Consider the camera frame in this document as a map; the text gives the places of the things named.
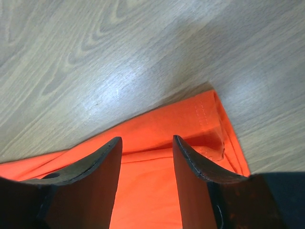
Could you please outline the orange t shirt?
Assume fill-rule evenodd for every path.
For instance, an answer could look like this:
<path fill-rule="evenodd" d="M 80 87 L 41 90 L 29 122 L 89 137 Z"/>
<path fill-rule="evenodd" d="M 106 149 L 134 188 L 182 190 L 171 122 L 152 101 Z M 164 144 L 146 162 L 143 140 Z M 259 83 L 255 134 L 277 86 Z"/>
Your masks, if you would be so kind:
<path fill-rule="evenodd" d="M 214 90 L 126 121 L 69 150 L 3 163 L 0 175 L 22 181 L 42 178 L 122 137 L 122 165 L 110 227 L 182 227 L 172 140 L 181 136 L 198 153 L 234 173 L 250 170 L 222 103 Z"/>

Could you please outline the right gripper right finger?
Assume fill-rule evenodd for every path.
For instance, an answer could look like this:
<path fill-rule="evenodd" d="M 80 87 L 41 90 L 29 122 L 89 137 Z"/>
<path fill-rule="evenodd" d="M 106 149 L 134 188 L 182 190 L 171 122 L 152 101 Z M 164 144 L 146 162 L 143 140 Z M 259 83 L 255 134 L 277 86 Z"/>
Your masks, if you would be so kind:
<path fill-rule="evenodd" d="M 247 180 L 196 152 L 180 136 L 173 136 L 173 163 L 184 229 L 226 229 L 219 186 Z"/>

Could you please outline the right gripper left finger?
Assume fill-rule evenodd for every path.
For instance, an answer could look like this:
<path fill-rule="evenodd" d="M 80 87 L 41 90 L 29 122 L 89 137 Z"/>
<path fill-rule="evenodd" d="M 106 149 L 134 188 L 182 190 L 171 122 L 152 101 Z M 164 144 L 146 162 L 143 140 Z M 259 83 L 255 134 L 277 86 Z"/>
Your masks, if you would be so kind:
<path fill-rule="evenodd" d="M 83 159 L 42 179 L 23 184 L 45 192 L 38 219 L 51 229 L 107 229 L 110 226 L 122 158 L 115 137 Z"/>

